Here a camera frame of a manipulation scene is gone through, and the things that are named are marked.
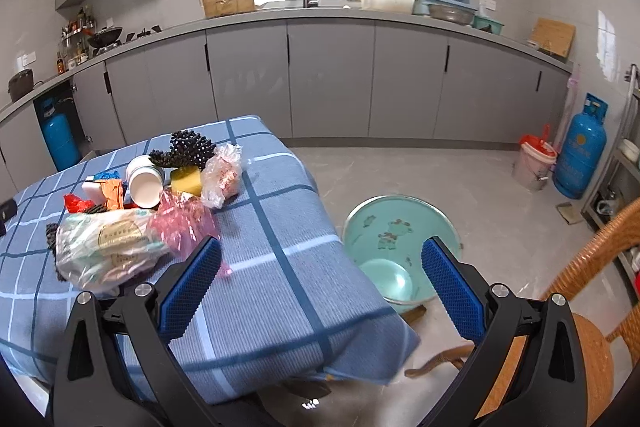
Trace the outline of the teal metal basin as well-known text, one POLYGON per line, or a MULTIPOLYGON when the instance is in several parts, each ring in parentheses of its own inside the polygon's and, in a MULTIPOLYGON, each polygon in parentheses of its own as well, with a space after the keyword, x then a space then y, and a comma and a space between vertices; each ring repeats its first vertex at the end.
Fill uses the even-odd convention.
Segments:
POLYGON ((462 254, 460 235, 442 210, 408 195, 380 195, 349 213, 342 241, 386 303, 403 314, 436 296, 421 262, 423 243, 433 236, 462 254))

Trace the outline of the yellow sponge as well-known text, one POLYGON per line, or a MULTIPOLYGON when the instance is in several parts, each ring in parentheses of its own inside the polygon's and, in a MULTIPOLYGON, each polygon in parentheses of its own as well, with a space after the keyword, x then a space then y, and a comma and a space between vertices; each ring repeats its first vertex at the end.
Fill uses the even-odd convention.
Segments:
POLYGON ((188 193, 201 196, 201 170, 196 166, 186 166, 174 169, 170 173, 170 188, 175 193, 188 193))

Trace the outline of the spice bottles rack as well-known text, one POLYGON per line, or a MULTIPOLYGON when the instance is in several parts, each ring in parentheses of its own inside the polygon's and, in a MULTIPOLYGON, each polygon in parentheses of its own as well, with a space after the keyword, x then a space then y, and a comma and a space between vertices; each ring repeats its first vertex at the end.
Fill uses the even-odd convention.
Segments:
POLYGON ((91 6, 81 5, 74 18, 61 29, 56 68, 59 74, 84 64, 91 57, 89 38, 96 32, 91 6))

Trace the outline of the white paper cup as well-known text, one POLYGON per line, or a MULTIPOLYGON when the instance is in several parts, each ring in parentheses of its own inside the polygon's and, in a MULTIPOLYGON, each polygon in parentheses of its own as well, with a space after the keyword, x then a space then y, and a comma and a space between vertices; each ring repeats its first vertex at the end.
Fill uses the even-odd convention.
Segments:
POLYGON ((137 156, 130 161, 125 178, 130 198, 138 207, 151 209, 160 203, 164 170, 155 166, 149 155, 137 156))

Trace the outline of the white green printed plastic bag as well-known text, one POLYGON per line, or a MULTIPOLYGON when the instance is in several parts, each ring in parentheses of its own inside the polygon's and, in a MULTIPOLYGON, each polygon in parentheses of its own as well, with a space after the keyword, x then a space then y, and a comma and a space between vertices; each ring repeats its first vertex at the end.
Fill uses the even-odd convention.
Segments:
POLYGON ((80 291, 111 294, 170 253, 147 209, 73 213, 55 234, 55 269, 80 291))

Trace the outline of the cardboard piece on floor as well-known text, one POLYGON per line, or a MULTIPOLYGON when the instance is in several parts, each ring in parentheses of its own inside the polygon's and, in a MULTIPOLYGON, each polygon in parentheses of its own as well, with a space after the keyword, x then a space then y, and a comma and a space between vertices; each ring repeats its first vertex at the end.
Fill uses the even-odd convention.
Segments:
POLYGON ((560 202, 555 209, 568 225, 577 225, 584 220, 580 211, 571 202, 560 202))

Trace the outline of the orange wrapper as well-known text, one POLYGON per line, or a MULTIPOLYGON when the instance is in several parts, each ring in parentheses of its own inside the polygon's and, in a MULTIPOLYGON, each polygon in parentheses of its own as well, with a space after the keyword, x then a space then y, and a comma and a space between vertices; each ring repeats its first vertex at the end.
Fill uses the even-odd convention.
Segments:
POLYGON ((104 179, 100 181, 101 192, 108 211, 124 208, 124 187, 122 179, 104 179))

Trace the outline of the pink plastic bag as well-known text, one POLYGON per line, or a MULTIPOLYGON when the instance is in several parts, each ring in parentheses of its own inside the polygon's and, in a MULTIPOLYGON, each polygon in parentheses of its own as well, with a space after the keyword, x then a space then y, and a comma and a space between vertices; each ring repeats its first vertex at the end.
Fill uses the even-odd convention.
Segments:
POLYGON ((160 205, 149 226, 169 248, 171 256, 179 261, 186 260, 209 236, 221 241, 212 210, 186 192, 164 190, 160 193, 160 205))

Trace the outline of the green small basket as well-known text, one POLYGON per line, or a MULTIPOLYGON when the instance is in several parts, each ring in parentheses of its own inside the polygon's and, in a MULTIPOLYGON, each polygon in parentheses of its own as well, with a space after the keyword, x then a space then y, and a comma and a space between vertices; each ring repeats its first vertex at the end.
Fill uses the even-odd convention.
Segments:
POLYGON ((498 20, 494 20, 491 17, 476 14, 474 16, 472 27, 480 31, 489 32, 491 35, 500 35, 503 23, 500 23, 498 20))

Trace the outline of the red plastic bag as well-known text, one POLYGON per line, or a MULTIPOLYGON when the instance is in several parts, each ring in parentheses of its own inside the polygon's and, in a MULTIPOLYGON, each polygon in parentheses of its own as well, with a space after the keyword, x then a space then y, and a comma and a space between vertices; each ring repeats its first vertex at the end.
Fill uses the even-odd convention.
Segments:
POLYGON ((94 202, 90 199, 81 199, 74 194, 65 194, 63 196, 64 206, 69 213, 86 212, 94 206, 94 202))

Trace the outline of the black bumpy mesh pad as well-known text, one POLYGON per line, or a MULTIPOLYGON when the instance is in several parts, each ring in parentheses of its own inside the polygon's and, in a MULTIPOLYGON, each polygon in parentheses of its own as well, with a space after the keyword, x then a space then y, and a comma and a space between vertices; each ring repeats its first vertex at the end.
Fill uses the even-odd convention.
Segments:
POLYGON ((196 167, 203 170, 216 153, 216 144, 193 130, 176 131, 170 136, 168 150, 151 150, 149 158, 160 168, 196 167))

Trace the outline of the clear red-printed plastic bag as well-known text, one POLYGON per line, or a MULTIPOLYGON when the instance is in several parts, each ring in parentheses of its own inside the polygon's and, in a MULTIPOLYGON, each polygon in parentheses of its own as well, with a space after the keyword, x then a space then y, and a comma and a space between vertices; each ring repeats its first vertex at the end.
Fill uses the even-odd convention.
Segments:
POLYGON ((221 209, 228 199, 238 195, 242 171, 242 146, 231 143, 218 146, 201 172, 202 204, 209 209, 221 209))

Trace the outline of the blue gas cylinder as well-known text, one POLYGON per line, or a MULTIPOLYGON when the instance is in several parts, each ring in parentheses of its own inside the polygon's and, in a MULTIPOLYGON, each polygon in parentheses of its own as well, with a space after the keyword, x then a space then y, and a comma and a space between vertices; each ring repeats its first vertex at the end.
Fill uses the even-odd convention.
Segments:
POLYGON ((608 103, 587 93, 582 111, 570 121, 552 181, 570 199, 581 199, 596 171, 606 144, 603 123, 608 103))
POLYGON ((80 161, 80 152, 66 115, 58 109, 53 98, 46 98, 42 102, 41 112, 43 139, 56 169, 61 171, 77 164, 80 161))

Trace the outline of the blue wrapper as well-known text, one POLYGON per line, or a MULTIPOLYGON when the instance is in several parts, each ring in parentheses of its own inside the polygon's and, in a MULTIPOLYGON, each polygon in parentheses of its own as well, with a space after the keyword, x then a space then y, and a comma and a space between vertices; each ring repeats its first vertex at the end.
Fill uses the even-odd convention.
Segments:
POLYGON ((93 180, 96 182, 101 182, 104 180, 120 180, 122 176, 117 170, 107 170, 96 173, 93 176, 93 180))

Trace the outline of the white block sponge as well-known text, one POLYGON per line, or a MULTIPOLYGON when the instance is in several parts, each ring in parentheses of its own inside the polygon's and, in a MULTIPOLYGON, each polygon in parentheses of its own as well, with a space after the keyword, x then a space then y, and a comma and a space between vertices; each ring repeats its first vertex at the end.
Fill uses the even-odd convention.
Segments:
POLYGON ((96 181, 84 181, 81 184, 82 191, 84 191, 86 199, 90 199, 95 204, 103 204, 105 202, 105 196, 102 192, 101 184, 96 181))

